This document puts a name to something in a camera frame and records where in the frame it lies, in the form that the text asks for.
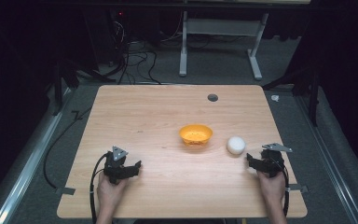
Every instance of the yellow bowl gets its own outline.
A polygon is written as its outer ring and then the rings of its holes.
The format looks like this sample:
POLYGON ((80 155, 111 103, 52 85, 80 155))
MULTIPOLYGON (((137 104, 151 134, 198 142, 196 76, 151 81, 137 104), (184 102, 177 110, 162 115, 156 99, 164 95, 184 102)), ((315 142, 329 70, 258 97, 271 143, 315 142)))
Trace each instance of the yellow bowl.
POLYGON ((180 136, 187 145, 203 145, 208 142, 213 132, 202 124, 189 124, 179 131, 180 136))

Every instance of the desk leg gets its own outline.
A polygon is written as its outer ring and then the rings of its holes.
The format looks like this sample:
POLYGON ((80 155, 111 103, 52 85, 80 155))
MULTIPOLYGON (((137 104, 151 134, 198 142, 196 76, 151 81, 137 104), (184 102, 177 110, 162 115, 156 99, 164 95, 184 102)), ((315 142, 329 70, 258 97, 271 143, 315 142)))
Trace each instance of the desk leg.
POLYGON ((182 50, 180 52, 179 76, 187 74, 187 12, 183 12, 182 50))
POLYGON ((261 77, 260 68, 258 67, 257 59, 255 58, 255 54, 257 53, 258 46, 260 45, 261 37, 263 36, 263 33, 264 33, 264 28, 266 28, 266 23, 267 23, 268 17, 269 17, 268 13, 265 13, 263 15, 263 18, 258 26, 258 29, 257 29, 255 45, 254 45, 253 49, 248 49, 249 61, 251 63, 252 70, 253 70, 256 80, 261 80, 262 77, 261 77))

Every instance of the hand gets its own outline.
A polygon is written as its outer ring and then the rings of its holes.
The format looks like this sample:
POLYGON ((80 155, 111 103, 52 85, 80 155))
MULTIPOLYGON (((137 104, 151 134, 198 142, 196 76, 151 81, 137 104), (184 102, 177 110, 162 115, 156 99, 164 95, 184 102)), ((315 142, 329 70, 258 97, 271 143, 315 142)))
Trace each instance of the hand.
POLYGON ((97 217, 97 223, 112 223, 113 214, 118 206, 126 187, 128 179, 120 180, 118 185, 109 182, 109 177, 100 172, 98 181, 98 200, 100 202, 100 210, 97 217))
POLYGON ((284 176, 282 172, 269 178, 268 174, 257 171, 260 179, 261 194, 266 203, 269 221, 273 224, 287 223, 282 210, 282 198, 284 196, 284 176))

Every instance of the gray carpet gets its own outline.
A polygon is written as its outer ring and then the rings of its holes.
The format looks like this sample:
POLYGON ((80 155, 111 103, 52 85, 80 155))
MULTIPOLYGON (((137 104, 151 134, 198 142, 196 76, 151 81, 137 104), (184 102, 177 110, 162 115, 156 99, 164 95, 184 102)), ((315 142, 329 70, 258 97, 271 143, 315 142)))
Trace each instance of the gray carpet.
MULTIPOLYGON (((161 45, 159 48, 140 43, 132 50, 153 50, 158 55, 151 75, 161 83, 177 84, 245 84, 264 85, 283 75, 291 56, 296 49, 297 40, 281 42, 277 39, 263 40, 257 60, 263 75, 263 80, 255 81, 250 64, 246 59, 245 50, 252 46, 252 39, 242 38, 229 41, 221 37, 212 41, 204 48, 189 49, 187 77, 179 77, 180 47, 175 42, 161 45)), ((193 47, 203 46, 202 41, 190 42, 193 47)), ((143 56, 131 56, 127 74, 122 78, 122 84, 137 82, 154 83, 148 79, 147 71, 153 63, 153 54, 148 53, 144 63, 137 66, 143 56)), ((109 68, 102 64, 102 70, 109 68)), ((52 136, 50 144, 75 119, 73 111, 80 113, 92 106, 96 92, 103 83, 95 80, 81 79, 81 85, 74 91, 72 99, 62 111, 62 119, 52 136)), ((318 150, 318 144, 313 136, 308 118, 301 110, 302 99, 292 96, 291 86, 265 91, 273 117, 277 123, 283 143, 295 152, 289 154, 290 162, 296 174, 298 183, 306 187, 303 197, 308 208, 308 214, 303 218, 290 218, 289 223, 353 223, 347 215, 345 207, 337 194, 323 157, 318 150), (279 102, 270 99, 272 94, 280 96, 279 102)), ((320 90, 318 105, 318 128, 329 152, 335 159, 338 170, 342 172, 346 183, 358 204, 358 161, 351 152, 339 124, 332 115, 325 101, 323 90, 320 90)), ((54 145, 48 157, 48 176, 59 187, 63 187, 69 175, 75 158, 78 144, 87 123, 89 113, 78 120, 54 145)), ((19 156, 13 169, 0 188, 0 206, 10 191, 13 181, 32 153, 32 141, 19 156)), ((24 194, 10 223, 91 223, 90 219, 60 219, 56 215, 60 195, 56 194, 43 177, 42 163, 35 171, 33 181, 24 194)), ((248 218, 247 223, 269 223, 266 218, 248 218)))

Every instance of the wooden table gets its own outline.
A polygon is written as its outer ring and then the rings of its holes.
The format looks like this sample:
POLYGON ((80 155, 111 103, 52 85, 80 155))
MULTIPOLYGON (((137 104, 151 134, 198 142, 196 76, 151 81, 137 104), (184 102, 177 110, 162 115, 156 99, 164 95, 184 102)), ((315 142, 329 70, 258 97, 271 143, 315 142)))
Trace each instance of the wooden table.
MULTIPOLYGON (((261 146, 275 142, 282 140, 259 86, 102 86, 66 183, 76 192, 62 195, 57 213, 91 216, 92 170, 116 146, 129 152, 126 166, 142 161, 142 167, 115 217, 266 217, 259 181, 245 155, 260 158, 261 146), (209 94, 218 100, 209 101, 209 94), (205 146, 183 143, 178 132, 190 123, 213 129, 205 146), (226 149, 233 135, 247 143, 240 156, 226 149)), ((282 155, 294 184, 290 162, 282 155)), ((288 216, 306 214, 301 193, 292 190, 288 216)))

